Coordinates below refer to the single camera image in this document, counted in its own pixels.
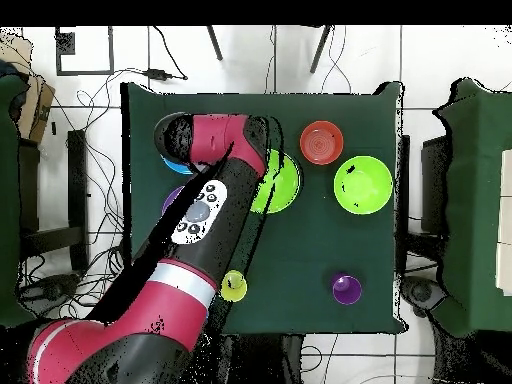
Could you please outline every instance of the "cardboard box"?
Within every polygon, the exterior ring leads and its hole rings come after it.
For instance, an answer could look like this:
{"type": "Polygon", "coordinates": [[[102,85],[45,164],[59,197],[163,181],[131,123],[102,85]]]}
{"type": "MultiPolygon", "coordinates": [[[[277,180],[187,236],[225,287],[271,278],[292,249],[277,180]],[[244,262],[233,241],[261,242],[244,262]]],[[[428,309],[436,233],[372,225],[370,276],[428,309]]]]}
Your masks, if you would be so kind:
{"type": "Polygon", "coordinates": [[[30,88],[27,91],[27,101],[21,108],[18,128],[22,138],[40,143],[48,123],[55,89],[41,77],[31,77],[28,83],[30,88]]]}
{"type": "Polygon", "coordinates": [[[0,59],[13,66],[28,78],[27,99],[21,108],[18,124],[22,138],[40,143],[48,121],[55,90],[44,78],[31,70],[32,43],[17,35],[0,34],[0,59]]]}
{"type": "Polygon", "coordinates": [[[0,59],[12,63],[24,74],[30,74],[32,47],[32,43],[23,37],[0,33],[0,59]]]}

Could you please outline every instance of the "table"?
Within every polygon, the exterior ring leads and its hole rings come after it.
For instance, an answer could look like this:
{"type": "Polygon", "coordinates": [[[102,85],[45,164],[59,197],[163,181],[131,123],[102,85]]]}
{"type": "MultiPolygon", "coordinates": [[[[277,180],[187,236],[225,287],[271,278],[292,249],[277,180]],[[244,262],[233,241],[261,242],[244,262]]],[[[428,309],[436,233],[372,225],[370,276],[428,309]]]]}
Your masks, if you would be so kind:
{"type": "MultiPolygon", "coordinates": [[[[68,218],[69,226],[38,231],[37,166],[39,151],[32,142],[19,139],[9,116],[9,105],[26,90],[19,76],[0,78],[0,136],[3,166],[1,194],[7,207],[0,212],[3,262],[0,267],[0,326],[14,327],[34,319],[18,302],[14,288],[18,265],[27,258],[69,246],[71,267],[81,272],[88,267],[87,178],[84,134],[68,133],[68,218]]],[[[31,311],[40,312],[34,304],[31,311]]]]}
{"type": "Polygon", "coordinates": [[[449,296],[433,317],[450,334],[512,331],[512,298],[496,288],[501,154],[512,148],[508,93],[493,93],[471,79],[438,109],[448,124],[453,159],[446,174],[449,239],[442,280],[449,296]]]}
{"type": "MultiPolygon", "coordinates": [[[[351,157],[372,155],[395,169],[398,83],[381,86],[375,95],[159,95],[135,84],[128,84],[126,93],[123,174],[129,175],[131,195],[125,192],[124,209],[125,219],[131,219],[132,254],[159,219],[166,197],[189,178],[172,172],[154,147],[153,129],[163,116],[178,111],[273,116],[282,126],[285,152],[302,169],[298,198],[266,220],[246,276],[248,293],[231,309],[225,334],[403,331],[393,318],[393,202],[375,214],[355,216],[339,206],[333,192],[337,169],[351,157]],[[313,165],[300,152],[302,130],[316,120],[333,122],[344,136],[343,152],[330,165],[313,165]],[[361,281],[358,303],[334,301],[329,279],[337,271],[361,281]]],[[[250,213],[230,269],[244,267],[251,226],[259,218],[250,213]]]]}

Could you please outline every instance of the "chair leg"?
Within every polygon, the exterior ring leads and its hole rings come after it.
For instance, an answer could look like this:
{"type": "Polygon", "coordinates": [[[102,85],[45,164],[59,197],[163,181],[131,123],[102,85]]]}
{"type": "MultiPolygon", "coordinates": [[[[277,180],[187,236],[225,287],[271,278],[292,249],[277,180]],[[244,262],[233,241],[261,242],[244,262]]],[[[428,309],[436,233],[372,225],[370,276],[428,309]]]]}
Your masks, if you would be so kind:
{"type": "Polygon", "coordinates": [[[215,54],[217,55],[217,59],[222,60],[222,53],[220,52],[219,43],[217,41],[217,37],[215,36],[215,31],[213,30],[213,26],[206,25],[208,28],[208,34],[210,34],[210,39],[212,40],[213,48],[215,49],[215,54]]]}
{"type": "Polygon", "coordinates": [[[312,74],[314,74],[316,71],[318,61],[320,60],[320,56],[322,55],[322,51],[324,50],[325,42],[327,41],[327,36],[329,35],[330,30],[330,25],[324,26],[324,32],[322,32],[322,36],[320,37],[320,42],[318,43],[318,47],[316,48],[315,58],[313,59],[313,64],[311,65],[311,69],[309,71],[312,74]]]}

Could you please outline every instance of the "lime green bowl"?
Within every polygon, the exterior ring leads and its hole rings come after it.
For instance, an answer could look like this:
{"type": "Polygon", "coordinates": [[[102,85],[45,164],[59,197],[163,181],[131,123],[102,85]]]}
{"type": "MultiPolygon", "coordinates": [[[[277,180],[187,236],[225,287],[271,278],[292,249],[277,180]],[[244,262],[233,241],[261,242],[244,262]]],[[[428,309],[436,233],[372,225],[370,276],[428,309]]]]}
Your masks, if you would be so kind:
{"type": "Polygon", "coordinates": [[[341,165],[334,177],[338,203],[356,215],[377,212],[393,193],[393,177],[380,160],[356,156],[341,165]]]}
{"type": "Polygon", "coordinates": [[[257,188],[251,212],[263,213],[274,184],[276,187],[267,213],[280,212],[289,206],[297,197],[301,184],[299,169],[290,156],[284,153],[283,168],[279,169],[279,152],[272,149],[267,172],[257,188]]]}

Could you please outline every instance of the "dark green tabletop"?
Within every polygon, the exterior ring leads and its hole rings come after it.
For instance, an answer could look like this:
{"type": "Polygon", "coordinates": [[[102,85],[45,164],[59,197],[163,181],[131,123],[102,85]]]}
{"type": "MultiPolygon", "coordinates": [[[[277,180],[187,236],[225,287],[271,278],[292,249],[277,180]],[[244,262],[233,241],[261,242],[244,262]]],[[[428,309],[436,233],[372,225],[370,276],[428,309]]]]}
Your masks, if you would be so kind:
{"type": "Polygon", "coordinates": [[[496,287],[501,158],[512,149],[512,94],[464,78],[438,109],[453,147],[448,169],[443,258],[446,298],[433,311],[456,337],[476,330],[512,331],[512,298],[496,287]]]}
{"type": "MultiPolygon", "coordinates": [[[[355,216],[333,192],[337,169],[357,155],[379,158],[394,174],[399,94],[398,83],[378,95],[158,95],[129,84],[132,254],[166,197],[189,178],[158,155],[153,129],[159,119],[173,112],[272,116],[282,126],[285,152],[302,168],[303,187],[292,205],[268,216],[246,276],[247,295],[233,306],[224,333],[402,331],[393,318],[393,201],[375,214],[355,216]],[[344,136],[341,156],[327,166],[309,163],[300,152],[300,135],[316,120],[333,122],[344,136]],[[332,297],[329,280],[339,271],[362,283],[354,305],[341,306],[332,297]]],[[[245,267],[259,219],[250,213],[230,269],[245,267]]]]}

